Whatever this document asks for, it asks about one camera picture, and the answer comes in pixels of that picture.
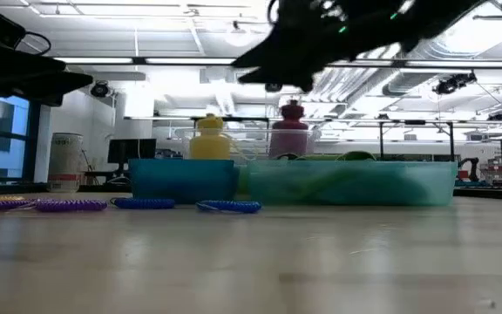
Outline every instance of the red bottle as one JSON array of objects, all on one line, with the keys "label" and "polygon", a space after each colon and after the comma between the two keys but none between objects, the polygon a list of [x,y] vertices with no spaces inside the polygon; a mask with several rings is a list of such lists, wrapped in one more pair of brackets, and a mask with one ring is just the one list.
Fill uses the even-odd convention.
[{"label": "red bottle", "polygon": [[[309,126],[301,123],[303,117],[303,107],[297,104],[297,100],[290,100],[289,104],[282,107],[283,121],[272,125],[274,130],[308,130]],[[272,134],[268,157],[277,159],[285,154],[294,154],[297,157],[303,156],[307,151],[308,134],[306,132],[276,132]]]}]

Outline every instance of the wooden table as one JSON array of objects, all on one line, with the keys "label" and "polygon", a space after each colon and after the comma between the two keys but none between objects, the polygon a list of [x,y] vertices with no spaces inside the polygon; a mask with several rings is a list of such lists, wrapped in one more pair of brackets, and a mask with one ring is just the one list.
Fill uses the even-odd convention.
[{"label": "wooden table", "polygon": [[11,313],[502,313],[502,201],[0,214]]}]

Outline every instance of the translucent plastic container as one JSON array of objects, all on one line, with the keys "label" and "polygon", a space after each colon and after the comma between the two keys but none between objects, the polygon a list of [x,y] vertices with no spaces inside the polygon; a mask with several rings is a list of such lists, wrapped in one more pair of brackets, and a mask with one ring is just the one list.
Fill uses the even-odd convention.
[{"label": "translucent plastic container", "polygon": [[265,204],[445,206],[454,162],[253,161],[251,199]]},{"label": "translucent plastic container", "polygon": [[231,160],[129,160],[129,170],[135,198],[231,201],[237,189]]},{"label": "translucent plastic container", "polygon": [[[200,130],[181,128],[175,134],[183,141],[183,157],[189,159],[189,142],[200,136]],[[249,160],[275,160],[281,155],[312,154],[319,137],[317,131],[272,129],[225,129],[221,135],[231,140],[230,159],[238,165],[245,165]]]}]

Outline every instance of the white container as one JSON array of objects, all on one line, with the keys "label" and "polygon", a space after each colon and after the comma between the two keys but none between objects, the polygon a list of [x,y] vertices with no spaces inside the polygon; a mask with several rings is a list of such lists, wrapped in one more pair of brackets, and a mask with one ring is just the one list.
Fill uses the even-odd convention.
[{"label": "white container", "polygon": [[54,133],[51,137],[48,189],[50,192],[77,192],[82,177],[81,154],[83,136],[74,133]]}]

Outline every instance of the blue plastic bin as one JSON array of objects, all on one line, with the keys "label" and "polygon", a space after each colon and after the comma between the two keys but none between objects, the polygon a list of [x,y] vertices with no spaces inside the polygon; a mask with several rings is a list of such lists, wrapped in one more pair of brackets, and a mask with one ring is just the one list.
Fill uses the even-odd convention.
[{"label": "blue plastic bin", "polygon": [[265,204],[445,206],[456,162],[270,160],[249,164],[251,198]]},{"label": "blue plastic bin", "polygon": [[129,160],[129,170],[135,198],[231,201],[237,189],[232,160]]}]

